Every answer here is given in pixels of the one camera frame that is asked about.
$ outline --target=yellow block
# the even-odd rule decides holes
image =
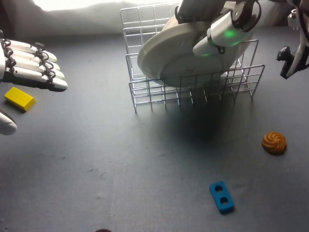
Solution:
[[[4,98],[24,111],[28,111],[35,103],[34,97],[15,87],[6,93]]]

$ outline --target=metal wire basket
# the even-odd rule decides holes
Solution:
[[[264,65],[253,66],[258,40],[243,42],[249,43],[248,49],[219,79],[213,78],[215,73],[177,76],[173,78],[178,79],[179,87],[169,87],[164,80],[162,85],[158,84],[159,79],[149,80],[141,72],[137,66],[138,52],[174,16],[176,6],[178,4],[164,4],[127,8],[120,11],[126,42],[126,63],[130,77],[129,89],[135,112],[137,105],[150,104],[152,109],[152,104],[155,102],[163,102],[166,106],[167,101],[175,101],[181,106],[185,100],[194,104],[198,99],[208,102],[209,98],[213,96],[217,96],[221,100],[227,94],[236,99],[240,92],[248,92],[252,98],[265,68]],[[199,78],[205,75],[210,76],[209,80],[201,82]],[[182,83],[185,83],[186,79],[192,80],[190,87],[182,87]]]

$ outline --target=white plate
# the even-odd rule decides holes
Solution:
[[[164,79],[166,85],[173,87],[179,87],[180,76],[193,76],[182,78],[182,87],[193,84],[196,74],[215,73],[213,78],[219,78],[245,52],[249,43],[227,47],[224,54],[196,56],[192,49],[210,25],[209,22],[178,25],[175,17],[172,17],[162,31],[140,50],[137,59],[139,68],[148,79],[161,79],[157,81],[159,84],[163,84]],[[205,83],[210,78],[211,74],[199,76],[197,83]]]

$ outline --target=hole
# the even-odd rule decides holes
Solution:
[[[217,185],[217,186],[214,188],[214,190],[215,190],[216,192],[222,192],[222,191],[223,191],[221,185]]]
[[[227,204],[228,200],[227,200],[226,197],[222,197],[222,198],[220,199],[220,202],[221,202],[221,204]]]

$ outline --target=white wall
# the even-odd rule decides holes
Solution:
[[[273,25],[282,14],[282,6],[268,0],[261,0],[260,3],[260,26]],[[118,1],[99,3],[81,9],[43,11],[32,0],[3,0],[3,4],[19,39],[52,35],[121,33],[120,9],[137,6],[136,3]]]

